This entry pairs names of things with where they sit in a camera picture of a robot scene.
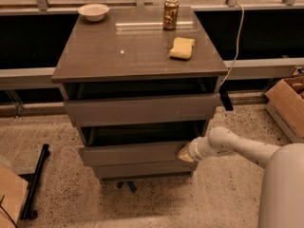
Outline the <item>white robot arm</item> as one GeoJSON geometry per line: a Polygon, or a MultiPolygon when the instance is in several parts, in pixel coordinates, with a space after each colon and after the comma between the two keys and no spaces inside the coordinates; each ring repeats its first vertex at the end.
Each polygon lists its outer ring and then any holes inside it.
{"type": "Polygon", "coordinates": [[[240,137],[217,126],[187,143],[178,154],[184,162],[236,153],[264,170],[258,228],[304,228],[304,144],[277,146],[240,137]]]}

